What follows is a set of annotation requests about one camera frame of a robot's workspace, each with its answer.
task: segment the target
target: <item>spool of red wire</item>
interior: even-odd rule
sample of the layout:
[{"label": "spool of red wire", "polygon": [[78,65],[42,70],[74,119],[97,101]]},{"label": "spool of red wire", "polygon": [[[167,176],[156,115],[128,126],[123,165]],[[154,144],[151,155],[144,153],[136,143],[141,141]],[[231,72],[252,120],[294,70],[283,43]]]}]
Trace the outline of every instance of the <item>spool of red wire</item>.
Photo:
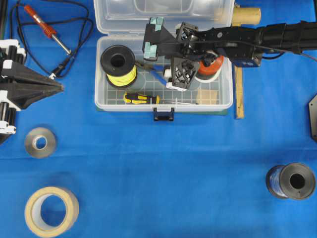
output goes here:
[{"label": "spool of red wire", "polygon": [[196,74],[196,79],[201,83],[211,83],[216,80],[220,74],[224,56],[219,56],[210,66],[206,67],[203,61],[200,61],[200,69]]}]

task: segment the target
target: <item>red soldering iron handle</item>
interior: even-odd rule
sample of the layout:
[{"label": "red soldering iron handle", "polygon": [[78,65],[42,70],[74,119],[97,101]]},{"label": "red soldering iron handle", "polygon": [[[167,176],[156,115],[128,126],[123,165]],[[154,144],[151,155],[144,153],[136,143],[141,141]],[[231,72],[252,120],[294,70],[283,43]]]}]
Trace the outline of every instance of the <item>red soldering iron handle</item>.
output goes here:
[{"label": "red soldering iron handle", "polygon": [[33,20],[43,29],[44,34],[51,38],[52,34],[56,35],[57,32],[53,27],[47,25],[35,12],[35,10],[30,5],[25,5],[24,10],[33,18]]}]

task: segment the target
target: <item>yellow screwdriver handle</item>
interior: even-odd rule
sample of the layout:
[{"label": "yellow screwdriver handle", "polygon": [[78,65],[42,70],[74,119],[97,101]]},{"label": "yellow screwdriver handle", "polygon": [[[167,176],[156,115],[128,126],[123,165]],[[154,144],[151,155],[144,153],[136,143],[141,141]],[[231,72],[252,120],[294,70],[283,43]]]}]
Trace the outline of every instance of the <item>yellow screwdriver handle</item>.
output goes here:
[{"label": "yellow screwdriver handle", "polygon": [[127,104],[159,104],[159,96],[151,97],[139,93],[125,93],[123,100]]}]

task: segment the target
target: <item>spool of blue wire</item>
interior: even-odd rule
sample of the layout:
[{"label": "spool of blue wire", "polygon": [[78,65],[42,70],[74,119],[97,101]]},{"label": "spool of blue wire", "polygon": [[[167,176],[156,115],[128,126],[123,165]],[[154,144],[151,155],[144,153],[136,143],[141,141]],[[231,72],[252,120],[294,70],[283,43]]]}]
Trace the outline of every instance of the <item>spool of blue wire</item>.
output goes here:
[{"label": "spool of blue wire", "polygon": [[266,186],[277,198],[304,200],[313,194],[316,180],[309,167],[301,163],[291,163],[271,168],[266,174]]}]

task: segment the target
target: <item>cardboard tube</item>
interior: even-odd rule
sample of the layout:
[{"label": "cardboard tube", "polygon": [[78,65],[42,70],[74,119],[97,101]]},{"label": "cardboard tube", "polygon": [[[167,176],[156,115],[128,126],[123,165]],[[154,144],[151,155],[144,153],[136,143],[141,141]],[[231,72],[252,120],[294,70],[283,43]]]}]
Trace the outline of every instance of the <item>cardboard tube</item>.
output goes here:
[{"label": "cardboard tube", "polygon": [[233,9],[232,25],[257,25],[261,20],[261,9],[258,7],[235,7]]}]

